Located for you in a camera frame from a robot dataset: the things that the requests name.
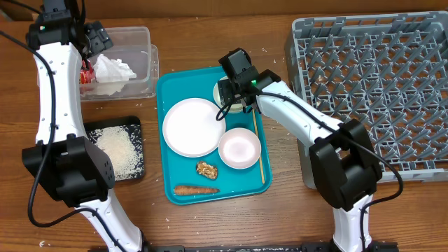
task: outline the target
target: metal grid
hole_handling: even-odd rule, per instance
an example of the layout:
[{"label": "metal grid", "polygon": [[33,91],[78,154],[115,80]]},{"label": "metal grid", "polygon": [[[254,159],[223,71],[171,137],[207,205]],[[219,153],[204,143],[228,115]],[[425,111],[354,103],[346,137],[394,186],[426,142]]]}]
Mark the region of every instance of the metal grid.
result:
[{"label": "metal grid", "polygon": [[448,180],[446,26],[446,12],[296,20],[291,83],[318,110],[361,121],[404,179]]}]

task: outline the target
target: teal cutting board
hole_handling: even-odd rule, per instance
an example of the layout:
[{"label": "teal cutting board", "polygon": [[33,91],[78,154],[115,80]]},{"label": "teal cutting board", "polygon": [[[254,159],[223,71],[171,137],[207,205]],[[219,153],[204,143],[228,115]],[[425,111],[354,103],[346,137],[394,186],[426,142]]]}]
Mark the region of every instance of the teal cutting board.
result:
[{"label": "teal cutting board", "polygon": [[[262,168],[265,183],[262,183],[260,162],[248,169],[233,169],[220,159],[218,149],[204,157],[183,157],[172,151],[163,138],[162,125],[165,115],[176,103],[188,98],[203,98],[215,103],[213,88],[225,76],[220,67],[169,73],[157,82],[157,116],[159,120],[160,150],[165,194],[171,202],[178,205],[209,202],[266,191],[272,182],[272,171],[267,154],[265,133],[261,116],[256,113],[258,137],[261,142]],[[227,114],[226,130],[244,127],[255,132],[252,113]],[[218,168],[218,178],[213,181],[196,172],[196,164],[203,160]],[[210,195],[178,196],[174,187],[179,185],[218,188],[220,192]]]}]

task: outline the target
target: wooden surface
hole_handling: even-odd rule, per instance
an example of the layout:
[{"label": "wooden surface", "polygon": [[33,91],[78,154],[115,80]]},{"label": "wooden surface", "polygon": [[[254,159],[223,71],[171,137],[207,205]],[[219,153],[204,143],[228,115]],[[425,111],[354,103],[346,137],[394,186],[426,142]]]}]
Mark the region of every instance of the wooden surface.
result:
[{"label": "wooden surface", "polygon": [[[295,18],[193,17],[102,23],[105,27],[147,26],[151,42],[159,49],[161,74],[217,66],[229,50],[243,47],[259,70],[269,68],[287,79],[284,43]],[[3,23],[0,29],[23,41],[28,25]],[[4,38],[0,45],[0,251],[85,251],[102,246],[82,216],[50,228],[37,228],[28,221],[33,177],[22,165],[21,150],[34,145],[38,127],[36,65],[22,48]],[[245,246],[331,239],[331,207],[315,190],[305,187],[296,140],[269,118],[263,118],[263,123],[274,180],[265,193],[190,206],[169,202],[163,189],[155,102],[154,98],[82,104],[85,122],[140,117],[146,139],[146,175],[139,181],[118,183],[115,191],[131,221],[153,245]],[[374,197],[396,190],[395,183],[379,185]],[[406,182],[398,199],[371,208],[372,236],[398,242],[400,251],[448,251],[447,192],[448,183]],[[64,203],[52,201],[38,189],[34,213],[40,221],[54,220],[68,211]],[[43,248],[39,248],[40,241],[45,241]]]},{"label": "wooden surface", "polygon": [[[42,0],[20,1],[36,9],[43,3]],[[448,0],[88,0],[85,5],[88,18],[104,19],[443,11],[448,7]],[[27,9],[0,1],[2,7],[14,20],[31,20]]]}]

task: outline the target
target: yellow stick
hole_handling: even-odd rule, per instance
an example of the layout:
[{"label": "yellow stick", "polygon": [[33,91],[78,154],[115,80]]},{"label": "yellow stick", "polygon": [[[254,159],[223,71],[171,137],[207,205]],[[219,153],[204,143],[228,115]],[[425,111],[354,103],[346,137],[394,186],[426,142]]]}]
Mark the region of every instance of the yellow stick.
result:
[{"label": "yellow stick", "polygon": [[[252,110],[252,115],[253,115],[253,126],[255,127],[255,134],[258,137],[258,129],[257,129],[257,121],[255,119],[255,110]],[[265,172],[263,171],[263,162],[261,162],[261,155],[260,155],[260,170],[261,170],[261,182],[265,183]]]}]

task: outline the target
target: transparent container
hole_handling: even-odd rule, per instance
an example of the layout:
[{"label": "transparent container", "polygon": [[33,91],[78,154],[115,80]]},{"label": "transparent container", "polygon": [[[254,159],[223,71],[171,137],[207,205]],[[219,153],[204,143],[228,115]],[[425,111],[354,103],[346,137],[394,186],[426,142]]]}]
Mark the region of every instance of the transparent container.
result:
[{"label": "transparent container", "polygon": [[[155,84],[159,79],[159,57],[155,45],[151,45],[146,27],[107,28],[113,47],[102,52],[110,60],[121,59],[122,63],[136,74],[136,78],[108,83],[80,85],[81,101],[105,101],[117,99],[139,99],[155,96]],[[91,57],[95,65],[100,54]]]}]

